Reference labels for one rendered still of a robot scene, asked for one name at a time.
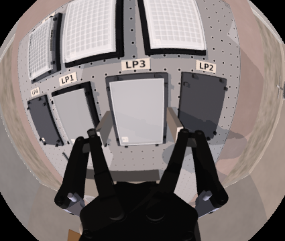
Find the black flat plate with corner posts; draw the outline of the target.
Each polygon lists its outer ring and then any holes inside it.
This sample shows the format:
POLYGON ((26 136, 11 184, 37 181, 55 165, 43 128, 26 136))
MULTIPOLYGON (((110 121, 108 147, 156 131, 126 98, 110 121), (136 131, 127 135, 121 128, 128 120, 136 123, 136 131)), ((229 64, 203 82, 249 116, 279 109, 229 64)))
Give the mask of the black flat plate with corner posts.
POLYGON ((178 119, 190 133, 201 130, 208 141, 217 134, 227 79, 181 72, 178 119))

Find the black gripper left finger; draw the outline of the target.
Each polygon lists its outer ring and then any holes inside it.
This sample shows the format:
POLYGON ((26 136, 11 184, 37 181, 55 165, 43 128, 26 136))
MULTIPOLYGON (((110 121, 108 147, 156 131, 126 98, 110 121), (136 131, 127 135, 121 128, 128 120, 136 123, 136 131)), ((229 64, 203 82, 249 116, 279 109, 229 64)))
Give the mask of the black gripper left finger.
POLYGON ((94 178, 104 214, 112 220, 124 217, 124 209, 117 197, 103 149, 113 126, 111 111, 107 111, 96 129, 87 131, 88 138, 77 137, 64 173, 62 185, 54 198, 57 206, 80 217, 85 207, 84 187, 89 153, 93 162, 94 178), (89 146, 90 145, 90 146, 89 146))

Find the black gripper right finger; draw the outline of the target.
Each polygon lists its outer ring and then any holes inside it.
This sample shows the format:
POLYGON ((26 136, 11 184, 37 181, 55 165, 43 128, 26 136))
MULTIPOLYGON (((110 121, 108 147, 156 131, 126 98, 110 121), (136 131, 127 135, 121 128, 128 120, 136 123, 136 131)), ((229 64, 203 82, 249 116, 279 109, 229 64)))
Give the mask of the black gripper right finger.
POLYGON ((190 133, 184 128, 172 107, 167 107, 166 121, 175 146, 168 166, 146 207, 146 217, 151 221, 158 221, 164 217, 178 182, 186 147, 191 147, 194 160, 198 194, 195 210, 198 218, 211 214, 225 205, 229 197, 219 181, 205 134, 201 130, 190 133))

